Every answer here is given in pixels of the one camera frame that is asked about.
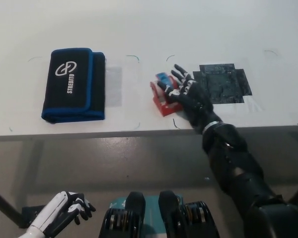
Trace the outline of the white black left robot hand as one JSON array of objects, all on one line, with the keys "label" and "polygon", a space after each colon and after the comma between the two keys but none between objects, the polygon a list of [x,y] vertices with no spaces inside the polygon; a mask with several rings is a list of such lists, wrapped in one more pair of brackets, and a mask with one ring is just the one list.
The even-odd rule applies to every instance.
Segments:
[{"label": "white black left robot hand", "polygon": [[55,238],[72,221],[79,225],[80,218],[87,221],[95,211],[83,193],[62,191],[44,206],[26,233],[31,238]]}]

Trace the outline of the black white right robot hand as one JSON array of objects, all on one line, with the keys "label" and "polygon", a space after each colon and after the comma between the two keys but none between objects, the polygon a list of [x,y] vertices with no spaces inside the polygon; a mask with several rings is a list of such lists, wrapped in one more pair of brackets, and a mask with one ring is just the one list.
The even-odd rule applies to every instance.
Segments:
[{"label": "black white right robot hand", "polygon": [[202,86],[181,66],[175,64],[171,74],[178,79],[178,88],[158,82],[166,100],[179,103],[193,129],[204,134],[214,126],[223,125],[222,119],[214,112],[214,107]]}]

